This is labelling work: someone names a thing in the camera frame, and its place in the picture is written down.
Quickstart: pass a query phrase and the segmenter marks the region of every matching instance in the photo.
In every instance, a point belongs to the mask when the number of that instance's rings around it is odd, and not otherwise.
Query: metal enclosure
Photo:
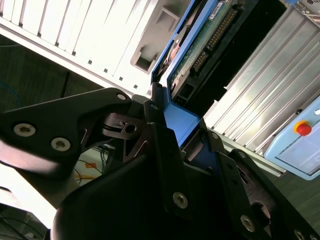
[[[205,115],[209,128],[260,155],[320,93],[320,29],[289,7]]]
[[[181,2],[177,16],[190,1]],[[131,59],[149,21],[171,7],[172,0],[0,0],[0,34],[103,87],[144,95],[150,75]]]

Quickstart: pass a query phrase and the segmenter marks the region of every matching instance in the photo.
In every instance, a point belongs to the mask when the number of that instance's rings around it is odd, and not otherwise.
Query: dark floor
[[[1,45],[15,44],[0,36]],[[0,47],[0,113],[23,107],[85,93],[100,86],[71,73],[64,91],[68,70],[22,47]],[[320,177],[305,181],[290,173],[281,178],[269,175],[272,182],[292,203],[302,216],[320,233]]]
[[[320,177],[306,181],[286,172],[280,178],[267,174],[273,184],[320,234]]]

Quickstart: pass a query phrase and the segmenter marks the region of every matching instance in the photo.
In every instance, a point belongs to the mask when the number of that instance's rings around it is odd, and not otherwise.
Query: red emergency stop button
[[[307,136],[311,133],[312,127],[308,124],[307,121],[297,122],[294,126],[294,132],[300,134],[301,136]]]

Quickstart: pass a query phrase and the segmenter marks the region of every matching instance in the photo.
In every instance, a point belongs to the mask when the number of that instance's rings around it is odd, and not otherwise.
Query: screw
[[[318,240],[315,236],[313,236],[312,234],[310,235],[310,239],[311,240]]]
[[[239,156],[242,157],[243,159],[246,158],[246,155],[242,151],[239,151]]]
[[[30,137],[36,133],[35,127],[28,123],[19,123],[15,125],[13,131],[15,134],[21,137]]]
[[[173,202],[175,205],[177,205],[181,209],[186,209],[188,207],[188,199],[181,192],[176,191],[173,194]]]
[[[60,151],[60,152],[65,152],[68,151],[71,147],[70,142],[63,138],[63,137],[56,137],[51,141],[51,147],[54,150]]]
[[[155,109],[155,110],[158,110],[159,108],[156,106],[156,105],[154,105],[154,104],[151,104],[151,107],[153,108],[153,109]]]
[[[299,240],[305,240],[305,237],[302,235],[301,231],[299,230],[294,230],[294,234],[296,236],[297,239]]]
[[[211,135],[214,139],[219,139],[219,136],[216,133],[212,132]]]
[[[120,93],[118,93],[116,96],[121,100],[126,100],[126,96],[124,96],[124,95],[122,95]]]
[[[255,229],[255,225],[254,223],[251,221],[251,219],[246,216],[246,215],[242,215],[240,217],[241,223],[242,225],[245,227],[245,229],[247,229],[249,232],[253,233],[256,229]]]
[[[303,110],[302,110],[301,108],[299,108],[299,109],[297,109],[297,110],[295,111],[295,114],[296,114],[296,115],[299,115],[302,111],[303,111]]]

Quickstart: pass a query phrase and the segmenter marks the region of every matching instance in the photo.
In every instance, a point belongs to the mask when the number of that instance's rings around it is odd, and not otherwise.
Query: blue cable
[[[0,82],[0,86],[8,89],[15,96],[16,100],[18,101],[19,108],[21,108],[22,107],[21,101],[20,101],[20,98],[18,97],[17,93],[11,87],[9,87],[8,85],[5,85],[2,82]]]

